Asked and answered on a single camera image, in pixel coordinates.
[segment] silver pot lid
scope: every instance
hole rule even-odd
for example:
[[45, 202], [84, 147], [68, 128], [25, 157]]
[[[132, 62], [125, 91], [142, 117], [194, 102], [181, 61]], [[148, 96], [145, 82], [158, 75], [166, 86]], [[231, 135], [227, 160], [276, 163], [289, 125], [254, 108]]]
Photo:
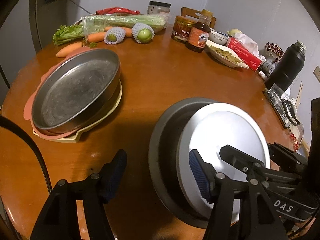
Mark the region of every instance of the silver pot lid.
[[[270, 168], [268, 145], [257, 123], [240, 108], [214, 103], [198, 110], [185, 126], [178, 145], [177, 174], [182, 192], [189, 204], [201, 215], [210, 218], [213, 204], [200, 195], [189, 166], [189, 152], [197, 149], [217, 172], [231, 179], [246, 181], [246, 174], [223, 162], [220, 149], [231, 145], [259, 160]], [[234, 200], [232, 222], [239, 219], [240, 200]]]

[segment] red beaded decoration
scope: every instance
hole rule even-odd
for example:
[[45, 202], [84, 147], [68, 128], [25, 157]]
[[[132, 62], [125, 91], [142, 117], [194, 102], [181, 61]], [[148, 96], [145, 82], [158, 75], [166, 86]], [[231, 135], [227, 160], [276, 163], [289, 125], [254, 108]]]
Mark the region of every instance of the red beaded decoration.
[[276, 55], [276, 61], [280, 62], [282, 59], [282, 56], [284, 54], [283, 50], [280, 48], [280, 46], [276, 43], [267, 42], [264, 46], [266, 51], [271, 51]]
[[288, 128], [289, 129], [289, 136], [290, 136], [290, 139], [293, 143], [293, 150], [296, 152], [298, 150], [298, 147], [299, 147], [299, 143], [297, 141], [297, 138], [295, 137], [295, 135], [293, 134], [293, 132], [291, 131], [290, 127]]

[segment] carrot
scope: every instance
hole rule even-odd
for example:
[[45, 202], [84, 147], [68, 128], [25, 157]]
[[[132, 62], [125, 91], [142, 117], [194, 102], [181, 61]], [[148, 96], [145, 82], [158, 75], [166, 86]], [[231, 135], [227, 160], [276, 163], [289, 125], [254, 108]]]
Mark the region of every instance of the carrot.
[[127, 27], [121, 27], [121, 28], [125, 30], [125, 36], [127, 38], [131, 38], [132, 37], [132, 29], [127, 28]]
[[[104, 30], [105, 30], [105, 31], [108, 31], [108, 30], [110, 30], [111, 28], [113, 28], [113, 26], [107, 26], [107, 27], [104, 28]], [[131, 38], [131, 37], [132, 37], [132, 29], [127, 28], [127, 27], [120, 27], [120, 28], [122, 28], [122, 29], [125, 30], [125, 36], [126, 36], [127, 38]]]
[[114, 26], [107, 26], [104, 28], [104, 31], [107, 32], [108, 30], [110, 30], [111, 28], [114, 28]]
[[88, 42], [99, 42], [99, 41], [103, 41], [105, 34], [106, 34], [105, 32], [101, 32], [101, 33], [91, 33], [91, 34], [88, 35], [87, 41], [88, 41]]
[[76, 49], [79, 49], [82, 47], [82, 42], [75, 42], [72, 43], [66, 47], [64, 47], [63, 49], [61, 49], [58, 53], [57, 53], [57, 57], [66, 57], [69, 53], [73, 52]]

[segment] plastic wrap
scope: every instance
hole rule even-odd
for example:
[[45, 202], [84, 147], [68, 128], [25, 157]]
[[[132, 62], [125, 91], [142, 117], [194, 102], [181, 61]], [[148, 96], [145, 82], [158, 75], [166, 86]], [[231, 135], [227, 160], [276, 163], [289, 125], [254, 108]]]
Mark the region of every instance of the plastic wrap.
[[145, 23], [149, 25], [154, 32], [164, 29], [170, 19], [168, 13], [141, 14], [141, 15], [88, 15], [84, 17], [83, 28], [84, 35], [87, 37], [90, 33], [103, 32], [107, 26], [119, 26], [132, 28], [136, 23]]

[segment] red tissue box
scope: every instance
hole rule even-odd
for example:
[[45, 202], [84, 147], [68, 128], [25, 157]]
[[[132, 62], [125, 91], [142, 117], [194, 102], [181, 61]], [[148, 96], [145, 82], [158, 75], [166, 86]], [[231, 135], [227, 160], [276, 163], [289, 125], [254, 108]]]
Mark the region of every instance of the red tissue box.
[[227, 47], [232, 49], [249, 68], [256, 71], [262, 60], [249, 52], [239, 41], [234, 37], [229, 37]]

